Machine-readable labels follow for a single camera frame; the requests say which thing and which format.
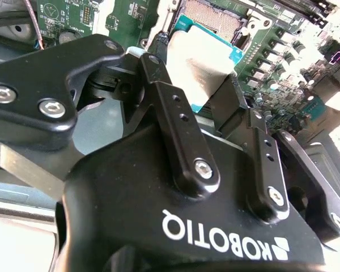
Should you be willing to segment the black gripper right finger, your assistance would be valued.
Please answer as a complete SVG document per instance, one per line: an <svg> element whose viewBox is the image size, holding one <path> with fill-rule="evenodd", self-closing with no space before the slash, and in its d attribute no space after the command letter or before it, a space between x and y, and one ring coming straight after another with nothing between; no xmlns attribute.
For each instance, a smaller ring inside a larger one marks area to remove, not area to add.
<svg viewBox="0 0 340 272"><path fill-rule="evenodd" d="M296 139L284 130L267 132L266 122L248 107L234 75L227 75L210 97L215 130L243 148L253 177L247 190L250 209L269 224L285 220L300 188L307 198L305 221L322 243L340 243L340 196Z"/></svg>

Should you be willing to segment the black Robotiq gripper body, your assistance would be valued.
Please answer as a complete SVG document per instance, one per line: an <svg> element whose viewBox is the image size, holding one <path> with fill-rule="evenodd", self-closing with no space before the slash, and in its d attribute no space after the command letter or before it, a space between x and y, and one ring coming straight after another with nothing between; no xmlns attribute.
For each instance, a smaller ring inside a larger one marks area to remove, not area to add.
<svg viewBox="0 0 340 272"><path fill-rule="evenodd" d="M206 140L221 182L204 200L175 187L153 125L78 161L56 271L325 271L321 243L294 209L277 224L249 210L247 155Z"/></svg>

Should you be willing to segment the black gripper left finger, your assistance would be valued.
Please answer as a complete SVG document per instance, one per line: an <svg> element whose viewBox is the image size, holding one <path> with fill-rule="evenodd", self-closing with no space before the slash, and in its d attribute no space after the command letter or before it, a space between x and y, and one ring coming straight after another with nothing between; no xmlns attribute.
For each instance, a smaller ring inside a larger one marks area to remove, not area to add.
<svg viewBox="0 0 340 272"><path fill-rule="evenodd" d="M125 59L118 43L92 35L0 64L0 169L59 198L66 191L102 192L109 176L96 177L99 153L80 159L63 181L18 153L61 151L70 143L80 95L90 74L103 66L117 68ZM130 120L136 129L150 108L155 111L175 186L192 198L206 198L220 185L220 173L183 90L172 85L165 64L145 53L135 64L144 90Z"/></svg>

